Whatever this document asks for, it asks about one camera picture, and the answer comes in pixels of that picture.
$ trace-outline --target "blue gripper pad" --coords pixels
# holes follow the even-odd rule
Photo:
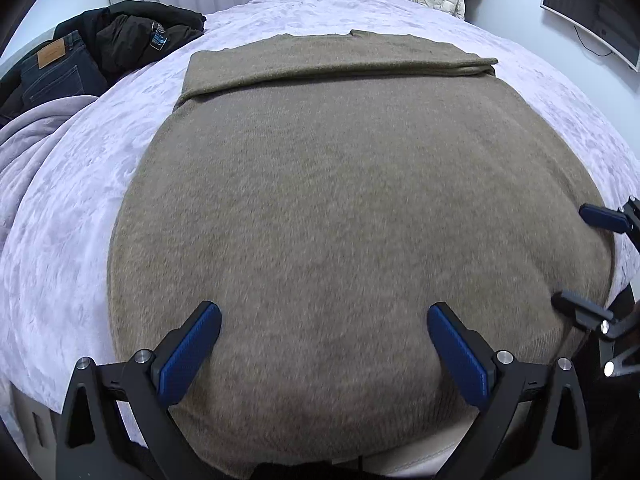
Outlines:
[[[466,403],[482,410],[491,393],[487,370],[437,304],[427,312],[427,329]]]
[[[177,330],[171,330],[156,349],[152,381],[164,407],[178,404],[187,393],[200,365],[211,354],[220,335],[222,313],[203,301]]]
[[[582,220],[592,227],[599,227],[619,234],[626,233],[630,227],[629,220],[624,213],[606,207],[582,204],[579,213]]]

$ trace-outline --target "metal screw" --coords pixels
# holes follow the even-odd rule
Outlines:
[[[151,350],[138,350],[133,355],[133,359],[137,363],[144,364],[151,359]]]
[[[76,368],[78,370],[84,370],[85,368],[88,368],[90,364],[91,359],[89,359],[88,357],[81,357],[78,359],[78,361],[76,361]]]
[[[567,359],[566,357],[561,357],[558,359],[558,366],[561,367],[562,370],[567,372],[571,370],[572,364],[571,361],[569,361],[569,359]]]
[[[513,355],[511,354],[511,352],[507,352],[506,350],[500,350],[495,356],[503,365],[513,363]]]
[[[613,362],[607,361],[607,363],[604,365],[604,376],[611,377],[613,375],[613,368]]]

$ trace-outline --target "bed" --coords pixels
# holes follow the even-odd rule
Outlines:
[[[0,244],[0,394],[10,381],[60,412],[79,357],[89,355],[98,364],[115,360],[106,290],[111,232],[137,164],[180,95],[191,54],[278,34],[347,34],[354,28],[411,34],[497,57],[498,78],[564,139],[606,206],[617,208],[640,191],[640,164],[609,121],[567,78],[516,43],[405,0],[254,0],[209,15],[202,38],[124,77],[30,148],[46,150],[45,156],[31,168]],[[614,259],[607,303],[640,267],[626,238],[616,237]],[[3,418],[11,416],[7,395],[0,410]],[[461,432],[453,429],[450,438]]]

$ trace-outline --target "television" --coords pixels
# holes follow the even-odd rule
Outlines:
[[[542,0],[542,8],[569,20],[640,72],[640,40],[612,0]]]

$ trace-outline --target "white wall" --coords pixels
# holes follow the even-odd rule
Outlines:
[[[109,0],[36,0],[0,57],[0,64],[22,46],[58,23],[89,9],[109,5]]]
[[[640,74],[618,56],[597,57],[578,41],[574,26],[540,7],[542,0],[471,0],[466,18],[516,41],[563,72],[598,107],[640,158]],[[590,49],[608,48],[581,31]]]

